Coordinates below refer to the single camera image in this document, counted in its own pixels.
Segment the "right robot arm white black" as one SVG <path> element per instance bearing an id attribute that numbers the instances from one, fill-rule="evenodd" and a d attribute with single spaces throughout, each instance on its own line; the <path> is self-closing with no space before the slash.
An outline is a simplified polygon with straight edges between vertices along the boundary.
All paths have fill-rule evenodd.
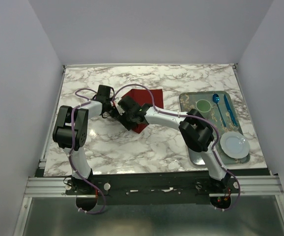
<path id="1" fill-rule="evenodd" d="M 228 188 L 228 182 L 233 174 L 222 162 L 216 149 L 220 135 L 216 127 L 204 119 L 197 110 L 192 109 L 188 113 L 172 112 L 161 109 L 155 104 L 140 106 L 129 96 L 114 98 L 112 105 L 117 110 L 118 120 L 124 122 L 124 126 L 155 124 L 180 131 L 188 149 L 204 160 L 211 188 L 218 193 Z"/>

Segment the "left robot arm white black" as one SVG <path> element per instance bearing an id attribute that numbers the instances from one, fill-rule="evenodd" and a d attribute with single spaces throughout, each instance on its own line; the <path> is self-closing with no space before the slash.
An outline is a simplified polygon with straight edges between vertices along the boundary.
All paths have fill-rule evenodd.
<path id="1" fill-rule="evenodd" d="M 111 114 L 114 111 L 111 102 L 114 88 L 100 85 L 92 99 L 76 107 L 61 106 L 53 130 L 53 141 L 67 154 L 72 168 L 71 181 L 83 194 L 89 194 L 93 189 L 102 192 L 90 179 L 92 168 L 86 160 L 83 148 L 87 138 L 88 120 Z"/>

